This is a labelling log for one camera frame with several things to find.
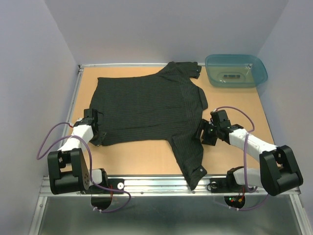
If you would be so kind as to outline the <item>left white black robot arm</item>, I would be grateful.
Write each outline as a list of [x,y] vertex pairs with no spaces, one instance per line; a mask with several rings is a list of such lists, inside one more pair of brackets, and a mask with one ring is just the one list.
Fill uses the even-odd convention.
[[98,193],[108,189],[109,181],[105,170],[89,171],[83,154],[88,143],[97,140],[99,136],[97,110],[85,109],[84,117],[75,122],[72,134],[64,145],[47,156],[53,194],[87,191],[90,186]]

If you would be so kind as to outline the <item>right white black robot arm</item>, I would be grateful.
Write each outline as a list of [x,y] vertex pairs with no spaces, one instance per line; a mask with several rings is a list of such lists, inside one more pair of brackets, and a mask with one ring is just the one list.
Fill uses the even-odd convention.
[[225,110],[211,112],[209,121],[202,119],[196,136],[210,146],[215,146],[217,140],[224,141],[242,150],[244,157],[252,156],[259,163],[258,169],[246,165],[232,168],[224,178],[211,182],[213,192],[231,192],[240,187],[263,188],[269,195],[277,196],[303,185],[302,173],[289,146],[267,143],[244,127],[231,124]]

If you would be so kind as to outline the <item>black striped long sleeve shirt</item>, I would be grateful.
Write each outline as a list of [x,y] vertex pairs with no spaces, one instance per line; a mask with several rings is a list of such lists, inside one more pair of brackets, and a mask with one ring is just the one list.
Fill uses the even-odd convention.
[[203,147],[196,136],[203,111],[204,91],[196,62],[170,62],[155,74],[129,78],[98,78],[90,108],[98,112],[95,146],[166,140],[191,190],[206,174]]

